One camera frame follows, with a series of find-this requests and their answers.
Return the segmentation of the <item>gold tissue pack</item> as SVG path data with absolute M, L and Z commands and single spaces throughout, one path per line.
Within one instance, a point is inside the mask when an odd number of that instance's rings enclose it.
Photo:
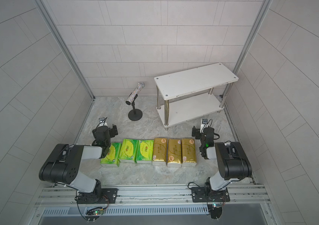
M 197 165 L 195 140 L 182 139 L 182 166 L 195 167 Z
M 168 167 L 182 166 L 182 144 L 180 139 L 168 139 Z
M 168 153 L 168 140 L 160 137 L 154 139 L 153 145 L 153 166 L 166 166 Z

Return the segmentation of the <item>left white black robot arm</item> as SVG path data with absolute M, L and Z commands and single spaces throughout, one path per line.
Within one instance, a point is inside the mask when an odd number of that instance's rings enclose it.
M 77 204 L 115 203 L 117 188 L 103 189 L 99 180 L 88 177 L 79 168 L 83 160 L 105 158 L 111 147 L 111 138 L 117 135 L 116 125 L 110 128 L 102 122 L 93 130 L 92 145 L 57 144 L 41 167 L 39 179 L 77 190 Z

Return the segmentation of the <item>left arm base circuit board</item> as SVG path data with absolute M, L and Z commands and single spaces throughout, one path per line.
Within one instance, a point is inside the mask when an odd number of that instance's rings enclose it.
M 103 207 L 96 207 L 96 208 L 93 208 L 93 209 L 90 209 L 86 212 L 85 214 L 85 218 L 87 220 L 87 223 L 90 223 L 90 222 L 93 222 L 95 223 L 95 221 L 97 219 L 99 219 L 103 214 L 104 212 L 106 211 L 106 207 L 103 208 Z

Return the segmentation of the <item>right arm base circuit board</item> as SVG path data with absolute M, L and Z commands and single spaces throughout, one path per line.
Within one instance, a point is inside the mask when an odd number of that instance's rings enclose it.
M 223 213 L 223 207 L 217 204 L 208 204 L 208 213 L 211 219 L 220 219 Z

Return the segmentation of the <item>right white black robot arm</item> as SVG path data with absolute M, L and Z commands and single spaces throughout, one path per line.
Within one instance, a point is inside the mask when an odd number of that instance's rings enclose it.
M 204 159 L 215 159 L 218 171 L 206 180 L 204 187 L 191 188 L 193 202 L 229 202 L 227 190 L 232 182 L 252 175 L 252 167 L 240 142 L 215 142 L 214 128 L 192 128 L 192 136 L 200 140 L 199 151 Z

